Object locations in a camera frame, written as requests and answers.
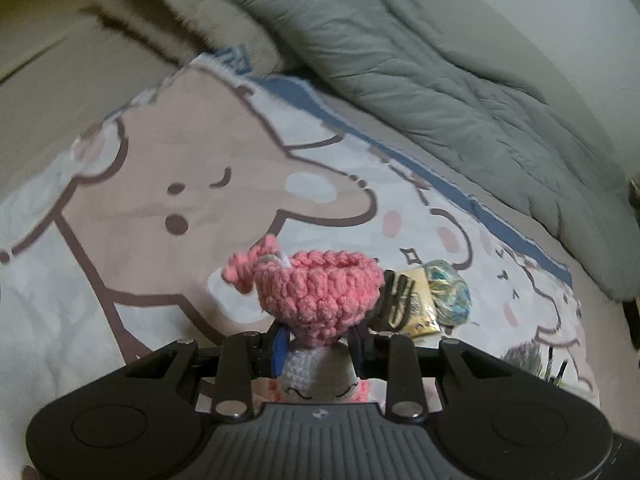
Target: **cartoon eye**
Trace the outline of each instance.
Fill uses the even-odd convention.
[[[348,393],[351,391],[351,389],[352,389],[354,386],[358,386],[358,383],[353,383],[351,386],[349,386],[349,387],[344,391],[344,393],[341,393],[340,395],[336,395],[336,396],[335,396],[335,398],[336,398],[336,399],[340,399],[340,397],[344,397],[346,394],[348,394]]]
[[[177,195],[184,191],[184,182],[174,182],[167,189],[166,193],[169,195]]]
[[[189,229],[189,222],[184,216],[173,214],[164,219],[164,226],[172,235],[180,236]]]
[[[225,174],[222,176],[222,179],[217,182],[212,182],[209,184],[210,189],[215,189],[217,187],[225,187],[231,181],[231,167],[227,166],[225,168]]]
[[[289,388],[287,388],[286,390],[284,390],[284,392],[285,392],[286,394],[288,394],[289,392],[295,392],[295,393],[297,393],[297,394],[298,394],[298,396],[299,396],[301,399],[305,399],[305,400],[311,400],[311,399],[313,399],[313,397],[305,397],[305,396],[304,396],[303,394],[301,394],[297,389],[292,388],[291,386],[290,386]]]

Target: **cartoon bear print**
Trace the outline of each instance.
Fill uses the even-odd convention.
[[[148,105],[116,118],[120,147],[112,163],[101,174],[76,175],[12,249],[19,257],[55,224],[126,362],[150,349],[127,331],[116,304],[178,305],[216,344],[231,333],[265,330],[269,319],[234,322],[209,294],[207,279],[229,255],[277,235],[290,219],[341,227],[376,215],[376,195],[363,181],[299,155],[342,136],[286,146],[252,105],[253,94],[204,69],[184,69]],[[333,200],[288,191],[291,179],[309,174],[331,183]]]

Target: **white wall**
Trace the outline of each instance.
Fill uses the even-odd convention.
[[[482,0],[568,79],[627,174],[640,171],[640,14],[631,0]]]

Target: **cartoon blanket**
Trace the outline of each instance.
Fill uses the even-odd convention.
[[[179,337],[266,330],[220,269],[267,232],[286,253],[451,262],[472,310],[449,334],[532,373],[553,346],[563,386],[597,403],[566,269],[318,103],[200,56],[0,205],[0,478],[35,478],[24,431],[54,398]]]

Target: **pink crochet hat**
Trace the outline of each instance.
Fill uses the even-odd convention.
[[[248,294],[308,346],[334,343],[372,309],[384,280],[372,258],[361,253],[309,251],[287,258],[266,235],[229,258],[222,279]]]

